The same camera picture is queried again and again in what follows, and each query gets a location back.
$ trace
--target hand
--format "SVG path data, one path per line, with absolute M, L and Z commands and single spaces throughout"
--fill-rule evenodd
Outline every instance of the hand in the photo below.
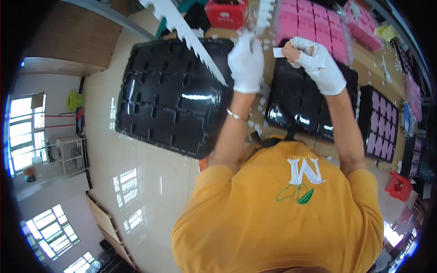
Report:
M 324 96 L 338 95 L 346 80 L 328 50 L 321 44 L 294 37 L 282 49 L 282 55 L 295 68 L 302 66 Z
M 228 54 L 228 65 L 234 79 L 234 90 L 256 93 L 264 73 L 264 55 L 261 42 L 254 33 L 245 31 L 234 49 Z

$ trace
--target tiled floor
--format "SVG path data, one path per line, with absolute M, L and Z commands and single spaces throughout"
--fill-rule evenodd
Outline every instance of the tiled floor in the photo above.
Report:
M 130 19 L 155 33 L 152 9 Z M 119 234 L 142 272 L 179 272 L 170 236 L 199 174 L 196 160 L 123 136 L 114 130 L 116 103 L 132 46 L 144 42 L 123 30 L 108 70 L 86 78 L 86 135 L 92 195 L 109 210 Z M 393 222 L 405 203 L 384 192 L 388 172 L 375 171 L 381 211 Z

